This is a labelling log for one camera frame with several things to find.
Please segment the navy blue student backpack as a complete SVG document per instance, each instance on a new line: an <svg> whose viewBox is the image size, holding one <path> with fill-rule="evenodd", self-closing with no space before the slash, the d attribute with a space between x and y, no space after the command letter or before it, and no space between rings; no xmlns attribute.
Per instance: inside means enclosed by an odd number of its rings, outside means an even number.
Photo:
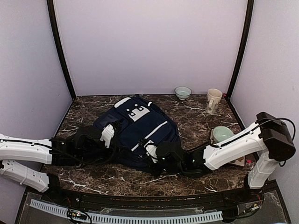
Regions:
<svg viewBox="0 0 299 224"><path fill-rule="evenodd" d="M124 119L119 131L121 147L114 160L127 167L150 173L146 150L138 145L143 138L155 144L180 142L177 124L157 105L140 97L125 97L97 118L94 127L103 130L103 120Z"/></svg>

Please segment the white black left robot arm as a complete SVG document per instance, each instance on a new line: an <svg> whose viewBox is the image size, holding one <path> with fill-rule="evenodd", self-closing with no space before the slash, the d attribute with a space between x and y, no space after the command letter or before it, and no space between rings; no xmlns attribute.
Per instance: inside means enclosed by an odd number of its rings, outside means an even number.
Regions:
<svg viewBox="0 0 299 224"><path fill-rule="evenodd" d="M83 126L67 138L54 137L29 140L0 136L0 174L21 185L47 192L55 203L63 203L66 193L60 189L59 178L22 165L21 161L52 166L102 165L110 163L117 153L113 144L116 130L111 124L103 129Z"/></svg>

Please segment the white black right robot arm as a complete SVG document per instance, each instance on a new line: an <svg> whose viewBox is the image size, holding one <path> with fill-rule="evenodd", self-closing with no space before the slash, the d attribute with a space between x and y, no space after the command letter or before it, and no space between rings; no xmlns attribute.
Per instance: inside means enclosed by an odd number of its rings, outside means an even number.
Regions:
<svg viewBox="0 0 299 224"><path fill-rule="evenodd" d="M179 143L166 141L159 144L148 141L144 148L158 173L168 171L191 178L203 177L233 160L261 152L256 165L245 177L245 187L238 193L238 198L247 203L279 163L292 158L296 152L286 118L275 118L266 112L256 117L256 122L242 132L219 143L202 144L189 152Z"/></svg>

